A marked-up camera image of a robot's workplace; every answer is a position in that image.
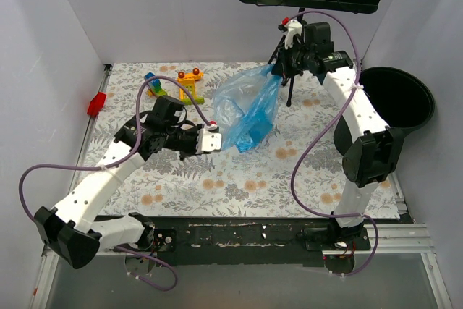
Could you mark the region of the blue trash bag roll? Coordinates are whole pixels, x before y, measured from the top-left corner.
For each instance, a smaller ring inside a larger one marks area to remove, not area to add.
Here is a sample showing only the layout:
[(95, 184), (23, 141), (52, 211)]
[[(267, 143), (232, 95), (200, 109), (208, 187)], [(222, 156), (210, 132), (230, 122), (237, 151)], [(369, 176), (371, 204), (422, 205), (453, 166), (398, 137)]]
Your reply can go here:
[(264, 64), (239, 72), (213, 94), (213, 120), (222, 134), (223, 151), (256, 148), (273, 129), (281, 78)]

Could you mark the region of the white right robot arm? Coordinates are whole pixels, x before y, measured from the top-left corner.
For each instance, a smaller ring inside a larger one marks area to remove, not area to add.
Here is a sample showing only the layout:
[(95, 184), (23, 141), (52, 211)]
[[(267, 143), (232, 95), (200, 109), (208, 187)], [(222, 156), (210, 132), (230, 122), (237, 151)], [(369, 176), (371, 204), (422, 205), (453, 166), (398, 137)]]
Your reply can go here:
[(361, 225), (370, 197), (379, 183), (396, 168), (404, 134), (389, 126), (375, 110), (359, 83), (357, 70), (345, 51), (335, 51), (327, 22), (308, 24), (285, 19), (279, 25), (284, 39), (276, 49), (272, 73), (283, 85), (293, 85), (304, 72), (317, 77), (336, 102), (351, 145), (343, 151), (347, 178), (339, 204), (333, 212), (337, 225), (327, 231), (328, 243), (344, 249), (354, 239), (351, 228)]

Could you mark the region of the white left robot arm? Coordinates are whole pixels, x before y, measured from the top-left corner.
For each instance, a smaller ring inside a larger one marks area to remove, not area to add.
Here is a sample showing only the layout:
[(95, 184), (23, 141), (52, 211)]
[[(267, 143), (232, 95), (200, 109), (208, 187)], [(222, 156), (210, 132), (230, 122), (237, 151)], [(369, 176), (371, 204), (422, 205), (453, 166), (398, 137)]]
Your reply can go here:
[(53, 208), (37, 210), (34, 222), (41, 239), (72, 268), (86, 266), (103, 249), (131, 244), (145, 251), (153, 245), (154, 225), (140, 213), (100, 222), (95, 218), (125, 179), (154, 153), (166, 148), (181, 158), (196, 154), (201, 127), (192, 125), (183, 130), (179, 121), (183, 111), (181, 101), (169, 96), (158, 98), (152, 110), (142, 112), (145, 121), (140, 130), (135, 118), (119, 129), (95, 172)]

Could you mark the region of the black ribbed trash bin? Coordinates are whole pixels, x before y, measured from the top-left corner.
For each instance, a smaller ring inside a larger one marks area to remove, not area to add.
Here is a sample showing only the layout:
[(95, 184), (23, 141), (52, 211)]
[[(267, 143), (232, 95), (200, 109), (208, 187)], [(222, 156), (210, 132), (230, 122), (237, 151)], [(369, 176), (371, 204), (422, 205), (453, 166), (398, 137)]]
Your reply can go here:
[(408, 72), (393, 67), (371, 67), (360, 75), (364, 93), (390, 128), (402, 134), (394, 141), (391, 160), (397, 162), (403, 142), (411, 132), (424, 127), (436, 108), (428, 87)]

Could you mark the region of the yellow toy block house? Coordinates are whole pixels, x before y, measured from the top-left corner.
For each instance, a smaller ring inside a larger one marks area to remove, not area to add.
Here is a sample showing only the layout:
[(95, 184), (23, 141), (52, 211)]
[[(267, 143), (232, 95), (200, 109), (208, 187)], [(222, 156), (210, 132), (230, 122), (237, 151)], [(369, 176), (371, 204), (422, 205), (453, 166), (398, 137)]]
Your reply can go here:
[(177, 74), (177, 82), (183, 86), (192, 96), (193, 100), (198, 104), (204, 104), (205, 99), (197, 95), (196, 82), (203, 78), (203, 73), (198, 67), (195, 67), (190, 72), (179, 71)]

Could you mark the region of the floral patterned table mat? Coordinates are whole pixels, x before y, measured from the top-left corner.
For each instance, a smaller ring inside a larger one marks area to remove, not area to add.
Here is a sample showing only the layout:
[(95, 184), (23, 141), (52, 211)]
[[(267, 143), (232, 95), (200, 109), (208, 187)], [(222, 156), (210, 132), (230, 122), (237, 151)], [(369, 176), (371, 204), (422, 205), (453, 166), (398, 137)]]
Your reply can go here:
[[(93, 126), (85, 166), (106, 152), (114, 134), (135, 112), (143, 77), (152, 72), (171, 78), (199, 67), (204, 73), (197, 94), (200, 106), (213, 119), (213, 92), (227, 78), (261, 63), (118, 63), (106, 86), (106, 102)], [(312, 217), (293, 199), (289, 180), (294, 165), (310, 142), (336, 115), (338, 108), (316, 78), (305, 73), (297, 81), (292, 106), (287, 88), (279, 94), (275, 125), (251, 151), (235, 147), (220, 153), (179, 161), (177, 153), (162, 150), (128, 179), (100, 210), (101, 216), (138, 212), (145, 216)], [(309, 208), (332, 212), (340, 202), (345, 176), (333, 130), (308, 153), (297, 172), (297, 197)], [(386, 180), (374, 191), (366, 214), (374, 219), (398, 219), (396, 192)]]

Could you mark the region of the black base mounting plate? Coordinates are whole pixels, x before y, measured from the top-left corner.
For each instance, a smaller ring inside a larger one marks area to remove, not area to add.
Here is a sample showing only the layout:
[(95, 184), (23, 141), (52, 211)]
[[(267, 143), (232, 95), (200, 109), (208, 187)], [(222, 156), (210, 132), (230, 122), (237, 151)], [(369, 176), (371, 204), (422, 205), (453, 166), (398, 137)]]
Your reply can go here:
[(154, 241), (142, 255), (171, 266), (300, 264), (324, 265), (332, 251), (346, 261), (368, 251), (373, 242), (365, 230), (342, 251), (335, 246), (325, 219), (153, 217)]

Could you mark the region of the red block on rail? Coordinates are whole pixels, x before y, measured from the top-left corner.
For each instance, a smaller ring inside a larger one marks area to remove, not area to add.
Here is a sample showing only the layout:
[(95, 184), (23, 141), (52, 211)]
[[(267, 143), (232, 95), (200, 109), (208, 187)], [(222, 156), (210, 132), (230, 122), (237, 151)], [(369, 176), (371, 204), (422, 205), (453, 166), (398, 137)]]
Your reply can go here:
[(106, 101), (106, 94), (98, 92), (88, 105), (87, 115), (89, 117), (97, 117), (100, 111), (103, 109)]

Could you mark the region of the aluminium frame rail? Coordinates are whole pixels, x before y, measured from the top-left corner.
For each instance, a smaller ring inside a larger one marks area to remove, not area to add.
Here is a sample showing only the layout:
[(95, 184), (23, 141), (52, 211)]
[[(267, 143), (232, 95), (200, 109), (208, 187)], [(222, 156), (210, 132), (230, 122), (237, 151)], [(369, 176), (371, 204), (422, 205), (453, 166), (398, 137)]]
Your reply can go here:
[(43, 255), (32, 308), (451, 308), (425, 226), (368, 228), (346, 252), (307, 221), (168, 219), (165, 262), (101, 252), (74, 270)]

